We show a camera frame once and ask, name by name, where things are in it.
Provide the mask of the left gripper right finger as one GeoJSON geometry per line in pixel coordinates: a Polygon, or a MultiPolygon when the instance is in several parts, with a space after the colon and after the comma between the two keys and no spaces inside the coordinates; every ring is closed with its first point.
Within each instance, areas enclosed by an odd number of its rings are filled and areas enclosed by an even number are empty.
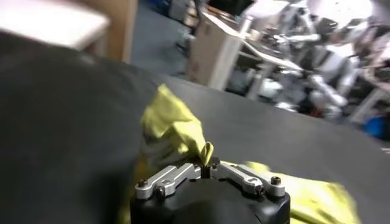
{"type": "Polygon", "coordinates": [[[278,176],[256,171],[243,164],[222,163],[218,158],[209,162],[209,176],[217,180],[226,179],[237,184],[246,195],[263,197],[264,195],[282,198],[286,187],[278,176]]]}

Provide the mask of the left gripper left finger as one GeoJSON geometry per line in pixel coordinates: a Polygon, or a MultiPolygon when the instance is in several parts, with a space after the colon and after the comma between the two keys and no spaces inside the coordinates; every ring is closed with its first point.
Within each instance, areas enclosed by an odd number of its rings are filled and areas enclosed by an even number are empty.
{"type": "Polygon", "coordinates": [[[154,192],[162,191],[162,196],[175,194],[176,188],[185,180],[201,177],[201,168],[195,164],[185,163],[180,167],[167,166],[146,180],[140,180],[135,186],[137,199],[151,198],[154,192]]]}

